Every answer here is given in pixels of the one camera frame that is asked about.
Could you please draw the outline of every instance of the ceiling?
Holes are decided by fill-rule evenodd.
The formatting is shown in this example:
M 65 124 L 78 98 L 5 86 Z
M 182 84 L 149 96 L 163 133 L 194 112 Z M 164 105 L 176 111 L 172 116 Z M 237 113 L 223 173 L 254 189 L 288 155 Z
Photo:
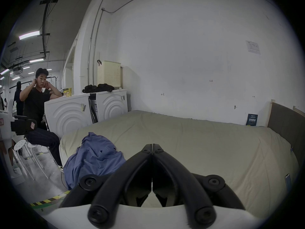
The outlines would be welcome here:
M 0 71 L 3 71 L 4 67 L 12 67 L 13 64 L 25 60 L 43 57 L 43 53 L 40 53 L 43 52 L 42 36 L 19 40 L 20 35 L 29 32 L 39 30 L 40 34 L 42 33 L 45 4 L 40 5 L 40 1 L 42 0 L 33 0 L 14 25 L 7 40 Z M 45 30 L 45 33 L 50 34 L 45 36 L 46 51 L 48 52 L 46 59 L 43 62 L 22 64 L 21 67 L 29 66 L 30 68 L 23 70 L 23 73 L 19 75 L 21 78 L 28 77 L 28 73 L 35 72 L 38 68 L 51 68 L 53 72 L 63 68 L 67 53 L 78 33 L 90 1 L 58 0 L 57 3 L 50 4 Z M 13 74 L 9 73 L 4 76 L 14 77 Z

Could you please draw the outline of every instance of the blue cloth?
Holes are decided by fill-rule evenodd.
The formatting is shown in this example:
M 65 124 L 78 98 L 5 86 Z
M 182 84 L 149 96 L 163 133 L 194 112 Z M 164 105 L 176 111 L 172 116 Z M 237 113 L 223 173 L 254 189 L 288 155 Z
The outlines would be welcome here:
M 93 132 L 83 138 L 76 153 L 69 157 L 63 171 L 69 189 L 78 185 L 80 179 L 89 174 L 98 176 L 116 171 L 125 163 L 122 152 L 102 135 Z

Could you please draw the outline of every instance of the yellow black warning tape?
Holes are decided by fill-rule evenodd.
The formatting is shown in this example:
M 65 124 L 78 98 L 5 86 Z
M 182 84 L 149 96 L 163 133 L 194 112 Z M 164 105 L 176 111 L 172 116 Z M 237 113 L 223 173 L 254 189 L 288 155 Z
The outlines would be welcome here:
M 38 206 L 38 205 L 47 204 L 47 203 L 50 203 L 50 202 L 52 202 L 52 201 L 54 201 L 54 200 L 57 200 L 57 199 L 60 199 L 60 198 L 62 198 L 62 197 L 64 197 L 64 196 L 66 196 L 68 193 L 70 193 L 70 191 L 66 191 L 66 192 L 62 193 L 61 195 L 54 196 L 54 197 L 49 198 L 49 199 L 46 199 L 46 200 L 44 200 L 44 201 L 32 203 L 32 204 L 30 204 L 30 205 L 31 205 L 31 206 Z
M 36 154 L 36 156 L 38 156 L 38 155 L 42 155 L 42 154 L 44 154 L 43 152 L 40 152 L 40 153 L 37 153 Z M 33 156 L 31 155 L 31 156 L 29 156 L 29 157 L 26 157 L 26 158 L 24 158 L 25 160 L 27 160 L 27 159 L 30 159 L 30 158 L 32 158 Z

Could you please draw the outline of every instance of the man's arm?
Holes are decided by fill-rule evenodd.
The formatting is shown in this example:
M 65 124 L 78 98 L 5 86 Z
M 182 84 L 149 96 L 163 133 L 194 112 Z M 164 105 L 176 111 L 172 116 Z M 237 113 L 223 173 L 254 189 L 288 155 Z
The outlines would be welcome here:
M 50 99 L 62 97 L 61 92 L 55 86 L 53 86 L 50 82 L 48 82 L 48 81 L 46 82 L 45 88 L 47 88 L 47 89 L 51 88 L 51 91 L 53 92 L 50 96 Z
M 20 101 L 23 102 L 23 101 L 25 101 L 25 99 L 27 99 L 30 91 L 33 89 L 33 87 L 35 85 L 36 85 L 36 79 L 33 79 L 32 83 L 20 92 L 20 95 L 19 95 Z

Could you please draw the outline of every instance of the washing machine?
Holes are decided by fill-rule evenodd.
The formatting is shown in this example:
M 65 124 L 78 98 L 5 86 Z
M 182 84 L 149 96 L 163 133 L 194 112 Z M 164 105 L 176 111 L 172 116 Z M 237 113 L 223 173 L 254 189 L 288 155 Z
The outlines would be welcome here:
M 59 138 L 64 134 L 91 125 L 90 94 L 59 97 L 44 103 L 49 130 Z
M 128 112 L 127 89 L 118 89 L 112 92 L 98 92 L 95 93 L 95 99 L 91 99 L 98 122 Z

